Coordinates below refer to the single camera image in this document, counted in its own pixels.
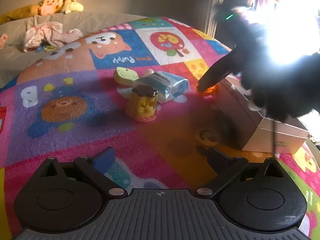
plastic bag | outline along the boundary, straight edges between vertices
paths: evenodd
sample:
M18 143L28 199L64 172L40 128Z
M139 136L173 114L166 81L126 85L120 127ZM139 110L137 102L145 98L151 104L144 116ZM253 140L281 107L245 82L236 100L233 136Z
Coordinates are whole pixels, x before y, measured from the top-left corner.
M158 91L158 102L170 101L188 91L189 81L184 77L164 71L156 71L135 81L135 85L149 85Z

plush toy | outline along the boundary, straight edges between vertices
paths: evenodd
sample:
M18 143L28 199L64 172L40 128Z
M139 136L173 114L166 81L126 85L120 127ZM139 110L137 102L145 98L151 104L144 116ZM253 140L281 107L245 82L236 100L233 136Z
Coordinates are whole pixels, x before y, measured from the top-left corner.
M83 5L78 3L76 0L65 0L61 8L61 12L70 13L70 12L82 12Z
M40 15L58 13L61 10L63 0L44 0L40 6Z
M38 14L39 7L40 6L37 4L30 4L5 13L0 16L0 25L13 20L33 17L34 15Z

white cloth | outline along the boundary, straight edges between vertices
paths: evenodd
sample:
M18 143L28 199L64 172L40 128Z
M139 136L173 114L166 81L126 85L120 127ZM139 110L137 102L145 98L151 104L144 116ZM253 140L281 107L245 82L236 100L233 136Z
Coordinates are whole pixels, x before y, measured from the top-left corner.
M42 41L47 41L51 46L61 48L65 44L71 43L82 37L79 29L72 29L66 33L62 33L62 23L48 22L38 24L27 30L24 38L23 51L31 51L37 49Z

metal screw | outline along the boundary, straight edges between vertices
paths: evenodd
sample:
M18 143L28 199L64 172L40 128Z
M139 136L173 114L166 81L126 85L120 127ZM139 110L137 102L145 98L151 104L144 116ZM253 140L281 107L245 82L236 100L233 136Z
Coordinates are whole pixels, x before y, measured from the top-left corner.
M198 188L197 193L202 196L209 196L213 193L212 189L207 187Z
M115 187L109 190L109 194L113 196L121 196L124 194L124 190L122 188Z

ribbed plastic surface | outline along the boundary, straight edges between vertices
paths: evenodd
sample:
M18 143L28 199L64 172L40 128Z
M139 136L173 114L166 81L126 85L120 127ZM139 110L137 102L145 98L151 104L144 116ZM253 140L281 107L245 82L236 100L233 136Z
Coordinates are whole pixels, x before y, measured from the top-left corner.
M135 189L110 201L92 223L73 232L44 234L25 229L19 240L307 240L291 229L259 234L229 222L211 200L188 190Z

